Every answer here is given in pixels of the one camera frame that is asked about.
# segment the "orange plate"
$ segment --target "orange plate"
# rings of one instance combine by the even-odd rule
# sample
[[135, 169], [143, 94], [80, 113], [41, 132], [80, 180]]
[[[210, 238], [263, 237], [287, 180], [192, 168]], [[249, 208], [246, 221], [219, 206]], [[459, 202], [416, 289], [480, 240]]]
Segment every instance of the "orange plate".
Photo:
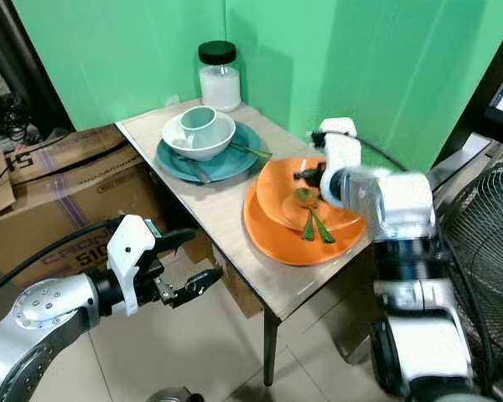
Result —
[[363, 219], [330, 233], [335, 243], [327, 245], [315, 237], [315, 241], [303, 241], [301, 232], [271, 221], [262, 212], [257, 201], [256, 183], [244, 201], [244, 223], [251, 240], [264, 254], [289, 265], [313, 265], [345, 253], [363, 235], [366, 224]]
[[[309, 212], [296, 204], [294, 190], [309, 186], [303, 179], [294, 180], [293, 173], [316, 168], [317, 163], [323, 161], [322, 157], [292, 157], [270, 161], [265, 165], [257, 179], [257, 199], [268, 218], [288, 228], [303, 230]], [[315, 212], [329, 230], [350, 226], [360, 219], [358, 214], [336, 208], [322, 200], [319, 200]]]

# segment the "metal utensil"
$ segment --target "metal utensil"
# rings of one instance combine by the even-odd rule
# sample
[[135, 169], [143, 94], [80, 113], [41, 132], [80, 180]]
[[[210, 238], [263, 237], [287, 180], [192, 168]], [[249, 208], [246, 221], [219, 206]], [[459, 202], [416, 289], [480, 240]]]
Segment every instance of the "metal utensil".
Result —
[[230, 142], [229, 145], [231, 145], [234, 148], [240, 149], [242, 151], [248, 151], [251, 153], [255, 153], [256, 155], [258, 155], [260, 157], [265, 157], [266, 159], [270, 159], [273, 156], [273, 154], [270, 152], [263, 151], [262, 149], [245, 147], [245, 146], [239, 144], [238, 142]]
[[335, 243], [335, 237], [331, 235], [331, 233], [326, 229], [326, 226], [322, 223], [319, 216], [315, 213], [314, 209], [317, 208], [317, 197], [311, 193], [307, 188], [297, 188], [294, 191], [294, 198], [298, 205], [302, 208], [306, 208], [309, 211], [308, 222], [303, 228], [302, 239], [303, 240], [312, 240], [306, 234], [306, 230], [309, 230], [309, 226], [313, 231], [313, 222], [309, 224], [311, 217], [315, 219], [315, 223], [317, 224], [317, 228], [319, 229], [320, 238], [324, 243]]
[[195, 161], [194, 159], [190, 159], [187, 157], [183, 157], [182, 155], [179, 155], [178, 153], [175, 154], [177, 159], [180, 161], [186, 161], [192, 170], [194, 171], [195, 175], [203, 184], [209, 184], [212, 182], [212, 179], [209, 177], [209, 175], [201, 168], [201, 166]]

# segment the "green wall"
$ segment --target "green wall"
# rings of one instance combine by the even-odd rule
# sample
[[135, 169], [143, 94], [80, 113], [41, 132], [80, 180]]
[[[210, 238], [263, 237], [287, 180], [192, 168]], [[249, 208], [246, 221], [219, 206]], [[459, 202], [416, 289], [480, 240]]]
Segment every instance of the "green wall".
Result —
[[200, 96], [197, 47], [226, 35], [224, 0], [13, 0], [75, 128]]
[[250, 105], [298, 136], [350, 116], [427, 170], [503, 39], [503, 0], [227, 0], [226, 21]]
[[503, 0], [13, 2], [79, 130], [199, 96], [197, 46], [227, 37], [264, 115], [297, 136], [351, 116], [422, 170], [503, 38]]

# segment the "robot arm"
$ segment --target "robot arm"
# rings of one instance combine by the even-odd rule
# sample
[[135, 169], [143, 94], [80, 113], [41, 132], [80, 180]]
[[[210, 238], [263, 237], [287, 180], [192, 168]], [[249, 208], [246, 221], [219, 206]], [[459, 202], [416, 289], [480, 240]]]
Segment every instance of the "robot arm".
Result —
[[156, 255], [195, 237], [192, 229], [160, 234], [148, 219], [123, 218], [108, 243], [106, 271], [48, 279], [26, 289], [0, 322], [0, 401], [29, 400], [52, 359], [101, 317], [129, 316], [147, 302], [180, 306], [221, 278], [207, 270], [174, 290]]
[[325, 166], [295, 178], [319, 183], [325, 201], [366, 220], [378, 264], [374, 291], [386, 317], [371, 337], [376, 377], [384, 390], [414, 400], [481, 398], [474, 396], [428, 180], [421, 173], [362, 167], [356, 135], [351, 119], [324, 121], [312, 140], [324, 148]]

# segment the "white powder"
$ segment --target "white powder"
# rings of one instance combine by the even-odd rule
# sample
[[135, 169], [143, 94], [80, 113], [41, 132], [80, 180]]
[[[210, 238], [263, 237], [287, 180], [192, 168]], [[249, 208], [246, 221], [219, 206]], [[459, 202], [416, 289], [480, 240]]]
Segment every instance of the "white powder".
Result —
[[226, 65], [207, 65], [200, 69], [203, 104], [218, 111], [232, 111], [241, 103], [238, 70]]

